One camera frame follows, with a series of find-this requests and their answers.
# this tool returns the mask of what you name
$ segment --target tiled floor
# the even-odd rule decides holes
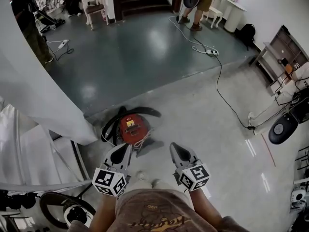
[[[290,213],[289,202],[294,159],[297,151],[308,143],[305,137],[308,123],[300,125],[281,145],[272,145],[267,133],[263,134],[273,162],[262,136],[245,130],[217,94],[218,71],[218,68],[208,70],[124,103],[128,107],[150,106],[163,115],[161,119],[147,119],[156,127],[153,139],[162,141],[164,146],[147,150],[138,158],[133,156],[131,174],[144,170],[151,179],[161,178],[179,188],[172,175],[175,167],[169,144],[187,145],[207,164],[211,173],[207,184],[210,200],[223,215],[233,216],[252,232],[286,231],[295,217],[295,213]],[[250,111],[259,112],[272,101],[259,70],[254,67],[225,71],[219,90],[243,123],[247,123]],[[109,144],[97,141],[81,149],[90,172],[99,166],[110,148]]]
[[[84,14],[71,18],[64,14],[58,16],[64,17],[66,23],[47,32],[46,38],[48,41],[69,39],[74,52],[65,54],[59,62],[52,62],[49,73],[85,116],[219,65],[215,58],[191,49],[193,44],[168,20],[175,16],[169,12],[130,16],[108,26],[99,14],[94,14],[94,31],[86,25]],[[223,64],[256,54],[252,49],[247,51],[222,25],[218,29],[210,29],[210,25],[203,23],[203,30],[194,35],[215,47]],[[195,41],[190,30],[184,25],[181,29]],[[53,50],[58,45],[49,43]],[[59,57],[63,52],[58,51],[56,55]]]

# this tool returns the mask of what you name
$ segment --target green epoxy floor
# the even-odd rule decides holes
[[[69,39],[74,52],[64,55],[59,62],[53,61],[49,73],[85,116],[219,65],[216,58],[191,49],[192,44],[168,20],[172,13],[135,15],[108,26],[100,14],[94,14],[94,31],[86,25],[84,14],[59,16],[65,17],[66,24],[46,33],[46,38]],[[182,30],[194,41],[192,32],[185,26]],[[210,29],[210,23],[205,22],[203,30],[195,36],[219,51],[222,64],[256,54],[252,49],[247,51],[223,25]],[[57,50],[58,43],[49,46]]]

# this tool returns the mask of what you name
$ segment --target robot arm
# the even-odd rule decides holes
[[[189,191],[206,185],[210,178],[209,172],[192,149],[171,143],[169,150],[176,166],[173,175],[178,185],[184,184]],[[127,170],[131,155],[132,146],[130,144],[118,145],[107,153],[101,166],[96,168],[92,180],[98,192],[111,196],[119,194],[131,177]]]
[[[96,168],[92,179],[92,184],[98,192],[111,196],[118,195],[131,177],[127,170],[131,155],[132,146],[129,144],[118,145],[107,153],[101,166]]]
[[[197,158],[194,150],[171,143],[169,151],[176,166],[176,171],[173,175],[178,185],[183,184],[189,191],[206,185],[210,178],[209,171],[206,165]]]

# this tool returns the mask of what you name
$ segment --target backpack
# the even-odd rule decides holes
[[[237,30],[235,35],[245,44],[249,51],[248,46],[251,46],[254,41],[255,27],[253,24],[246,24],[241,30]]]

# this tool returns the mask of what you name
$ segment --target fiducial marker cube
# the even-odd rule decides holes
[[[189,191],[193,191],[206,185],[210,177],[206,165],[201,164],[182,170],[179,181],[183,183]]]
[[[126,179],[122,173],[96,168],[92,184],[98,192],[116,197],[126,186]]]

